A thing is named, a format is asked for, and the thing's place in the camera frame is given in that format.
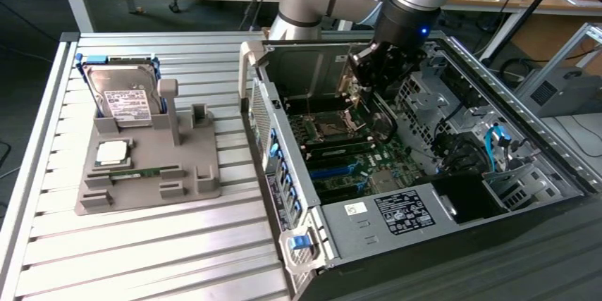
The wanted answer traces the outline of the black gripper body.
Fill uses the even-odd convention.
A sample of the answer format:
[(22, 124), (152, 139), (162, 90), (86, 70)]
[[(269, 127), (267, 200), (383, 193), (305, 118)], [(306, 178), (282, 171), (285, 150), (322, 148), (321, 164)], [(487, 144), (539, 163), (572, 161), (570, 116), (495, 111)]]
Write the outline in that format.
[(374, 25), (374, 42), (399, 48), (421, 47), (439, 15), (439, 8), (423, 11), (395, 0), (385, 0)]

